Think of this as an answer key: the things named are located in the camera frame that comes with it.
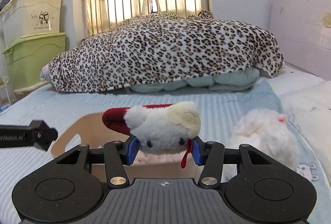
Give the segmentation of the teal checkered quilt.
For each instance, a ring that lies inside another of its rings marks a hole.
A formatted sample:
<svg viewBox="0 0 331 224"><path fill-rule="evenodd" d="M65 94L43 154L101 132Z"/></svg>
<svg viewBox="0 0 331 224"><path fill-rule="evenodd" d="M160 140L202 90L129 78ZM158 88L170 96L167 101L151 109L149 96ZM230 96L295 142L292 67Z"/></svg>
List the teal checkered quilt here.
<svg viewBox="0 0 331 224"><path fill-rule="evenodd" d="M182 79L180 81L154 84L137 84L129 89L138 93L156 93L161 91L172 91L187 86L194 88L206 87L211 91L244 91L250 89L260 78L260 71L254 67L234 71L231 73Z"/></svg>

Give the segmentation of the white pillow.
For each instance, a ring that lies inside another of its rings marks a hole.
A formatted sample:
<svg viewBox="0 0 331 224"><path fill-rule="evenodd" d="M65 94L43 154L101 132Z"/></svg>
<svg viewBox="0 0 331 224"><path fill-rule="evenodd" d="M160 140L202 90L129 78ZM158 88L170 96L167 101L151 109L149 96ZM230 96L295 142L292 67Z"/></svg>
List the white pillow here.
<svg viewBox="0 0 331 224"><path fill-rule="evenodd" d="M307 140L318 159L330 164L330 81L298 67L286 65L266 80L290 122Z"/></svg>

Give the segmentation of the pink headboard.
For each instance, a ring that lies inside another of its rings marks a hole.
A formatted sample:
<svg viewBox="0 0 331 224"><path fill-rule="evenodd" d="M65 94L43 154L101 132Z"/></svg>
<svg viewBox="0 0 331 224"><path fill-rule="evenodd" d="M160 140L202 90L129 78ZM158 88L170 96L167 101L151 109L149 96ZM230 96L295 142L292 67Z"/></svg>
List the pink headboard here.
<svg viewBox="0 0 331 224"><path fill-rule="evenodd" d="M274 0L270 31L286 63L330 80L330 0Z"/></svg>

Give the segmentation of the white fluffy plush toy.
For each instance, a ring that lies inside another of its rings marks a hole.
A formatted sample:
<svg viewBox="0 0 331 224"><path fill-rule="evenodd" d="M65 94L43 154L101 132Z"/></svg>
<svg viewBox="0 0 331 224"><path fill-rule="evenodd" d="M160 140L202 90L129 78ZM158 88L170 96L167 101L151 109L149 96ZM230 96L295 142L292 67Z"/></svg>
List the white fluffy plush toy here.
<svg viewBox="0 0 331 224"><path fill-rule="evenodd" d="M299 147L283 113L265 108L249 111L233 128L225 146L237 149L241 144L255 147L292 170L297 166Z"/></svg>

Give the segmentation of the green plastic storage bin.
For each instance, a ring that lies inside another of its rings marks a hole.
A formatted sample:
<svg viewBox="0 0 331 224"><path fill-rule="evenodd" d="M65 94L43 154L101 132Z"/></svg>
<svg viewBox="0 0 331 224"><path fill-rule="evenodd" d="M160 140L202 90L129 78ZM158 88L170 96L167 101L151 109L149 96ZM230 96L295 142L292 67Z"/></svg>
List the green plastic storage bin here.
<svg viewBox="0 0 331 224"><path fill-rule="evenodd" d="M66 33L50 33L22 38L3 50L15 92L32 90L41 84L40 72L66 48Z"/></svg>

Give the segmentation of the beige plastic storage bin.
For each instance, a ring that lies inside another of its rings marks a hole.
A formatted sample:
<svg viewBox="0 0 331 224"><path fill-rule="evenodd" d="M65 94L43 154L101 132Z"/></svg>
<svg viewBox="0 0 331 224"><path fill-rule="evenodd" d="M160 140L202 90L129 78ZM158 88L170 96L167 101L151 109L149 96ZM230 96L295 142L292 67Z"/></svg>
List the beige plastic storage bin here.
<svg viewBox="0 0 331 224"><path fill-rule="evenodd" d="M1 10L6 47L24 37L60 32L62 0L11 0Z"/></svg>

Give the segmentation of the metal bed rail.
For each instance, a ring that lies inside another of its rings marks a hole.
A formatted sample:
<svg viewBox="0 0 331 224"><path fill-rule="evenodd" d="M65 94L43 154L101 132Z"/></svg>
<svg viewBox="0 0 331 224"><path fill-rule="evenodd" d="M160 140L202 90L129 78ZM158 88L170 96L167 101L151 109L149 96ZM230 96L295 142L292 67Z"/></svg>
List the metal bed rail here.
<svg viewBox="0 0 331 224"><path fill-rule="evenodd" d="M209 0L82 0L85 35L109 31L124 20L152 13L192 17L209 10Z"/></svg>

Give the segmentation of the striped blue bed sheet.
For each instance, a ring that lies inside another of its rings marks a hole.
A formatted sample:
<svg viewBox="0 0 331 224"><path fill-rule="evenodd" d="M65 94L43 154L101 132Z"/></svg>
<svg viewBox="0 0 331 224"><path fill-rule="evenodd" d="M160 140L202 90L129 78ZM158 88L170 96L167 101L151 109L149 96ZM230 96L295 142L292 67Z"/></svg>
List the striped blue bed sheet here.
<svg viewBox="0 0 331 224"><path fill-rule="evenodd" d="M59 134L77 123L89 134L105 131L102 113L113 107L196 102L200 108L202 140L226 143L239 119L255 108L283 113L279 96L266 82L258 82L251 90L237 93L212 92L205 88L191 88L154 94L127 93L57 93L43 86L1 113L4 125L28 125L43 120ZM51 160L48 152L36 148L5 148L1 150L1 223L19 223L11 201L15 183Z"/></svg>

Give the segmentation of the leopard print blanket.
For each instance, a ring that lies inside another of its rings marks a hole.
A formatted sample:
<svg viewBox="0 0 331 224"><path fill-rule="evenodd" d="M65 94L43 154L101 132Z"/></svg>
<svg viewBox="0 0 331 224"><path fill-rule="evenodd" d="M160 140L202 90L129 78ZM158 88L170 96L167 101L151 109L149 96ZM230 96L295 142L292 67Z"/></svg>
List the leopard print blanket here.
<svg viewBox="0 0 331 224"><path fill-rule="evenodd" d="M51 59L40 79L60 92L104 92L142 84L214 77L251 68L275 77L284 57L257 25L153 13L127 19Z"/></svg>

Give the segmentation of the white plush kitty toy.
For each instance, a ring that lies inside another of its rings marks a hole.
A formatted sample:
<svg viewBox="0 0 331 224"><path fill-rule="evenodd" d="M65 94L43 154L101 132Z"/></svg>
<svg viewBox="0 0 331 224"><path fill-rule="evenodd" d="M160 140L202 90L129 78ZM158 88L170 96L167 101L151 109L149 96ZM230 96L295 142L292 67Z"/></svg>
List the white plush kitty toy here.
<svg viewBox="0 0 331 224"><path fill-rule="evenodd" d="M182 169L201 129L199 106L192 101L111 108L102 115L102 122L117 133L135 136L146 154L184 152Z"/></svg>

